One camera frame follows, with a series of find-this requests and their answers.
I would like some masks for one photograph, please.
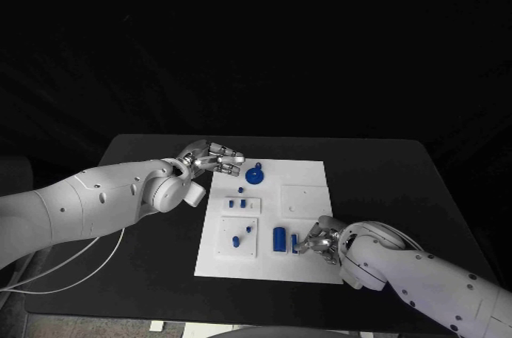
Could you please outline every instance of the blue object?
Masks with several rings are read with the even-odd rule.
[[[285,229],[282,227],[274,228],[274,251],[285,253]]]
[[[261,171],[261,163],[255,164],[255,167],[250,168],[245,173],[245,180],[249,184],[259,184],[263,181],[263,173]]]
[[[291,235],[291,253],[292,254],[298,254],[298,251],[295,251],[295,244],[297,244],[297,235],[295,234],[292,234]]]

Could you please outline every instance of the black table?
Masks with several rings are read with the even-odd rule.
[[[496,282],[448,190],[424,147],[415,141],[324,138],[250,138],[190,135],[119,135],[100,165],[168,158],[197,139],[239,150],[248,158],[323,160],[333,215],[346,222],[379,220],[402,230],[424,249]],[[209,189],[210,173],[197,183]],[[353,290],[347,285],[194,277],[206,213],[184,202],[125,229],[108,265],[82,284],[49,295],[30,295],[37,314],[148,320],[294,325],[349,331],[448,331],[405,305],[390,287]],[[31,286],[57,289],[79,280],[106,258],[119,233]],[[89,241],[62,243],[44,269]]]

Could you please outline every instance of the dark curtain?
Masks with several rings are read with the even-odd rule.
[[[121,133],[413,139],[504,266],[510,0],[1,0],[0,9],[1,153],[28,157],[36,187],[95,166]]]

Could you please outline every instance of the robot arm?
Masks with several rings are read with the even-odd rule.
[[[312,249],[327,263],[336,257],[353,288],[379,291],[389,283],[402,301],[461,337],[512,337],[510,292],[432,254],[406,250],[399,233],[380,223],[343,226],[321,216],[315,227],[300,249]]]
[[[197,141],[175,159],[99,166],[49,187],[0,197],[0,268],[56,243],[118,231],[206,193],[194,179],[204,170],[237,176],[243,155]]]

